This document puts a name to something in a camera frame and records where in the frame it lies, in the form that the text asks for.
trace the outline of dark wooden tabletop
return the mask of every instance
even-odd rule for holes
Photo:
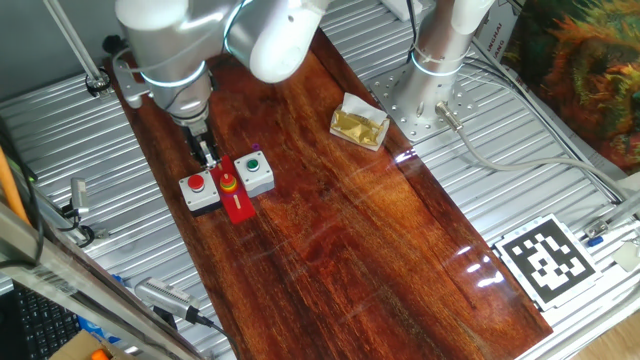
[[[220,149],[258,143],[275,175],[254,218],[193,218],[182,133],[148,98],[124,107],[242,359],[511,359],[551,333],[395,125],[378,152],[329,134],[345,91],[375,101],[322,32],[277,85],[213,62]]]

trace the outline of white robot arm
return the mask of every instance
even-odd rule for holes
[[[156,104],[185,129],[196,158],[212,167],[217,154],[207,124],[212,87],[205,60],[226,49],[259,80],[283,81],[302,64],[330,1],[117,0],[139,68],[115,66],[116,76],[140,72]]]
[[[495,0],[438,0],[420,25],[412,65],[393,88],[393,99],[412,119],[437,118],[436,104],[453,87],[475,30]]]

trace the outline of metal mounting plate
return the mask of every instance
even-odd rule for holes
[[[414,112],[406,111],[406,109],[402,109],[396,105],[393,89],[400,77],[406,72],[408,66],[412,65],[407,64],[377,76],[369,80],[367,86],[371,89],[384,110],[395,121],[400,130],[402,130],[402,133],[409,139],[411,144],[415,144],[431,135],[437,134],[439,130],[448,129],[449,126],[443,119],[418,118]],[[454,114],[457,115],[461,121],[475,115],[478,106],[473,98],[469,96],[458,83],[453,86],[453,89],[454,96],[453,99],[449,101],[449,106],[454,111]]]

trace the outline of gold foil packet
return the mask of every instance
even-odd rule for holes
[[[384,126],[382,124],[378,125],[362,116],[347,114],[337,109],[333,113],[331,128],[357,144],[377,146],[378,135],[380,135]]]

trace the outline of keyboard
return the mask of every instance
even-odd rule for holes
[[[81,330],[78,316],[14,283],[29,360],[47,360]]]

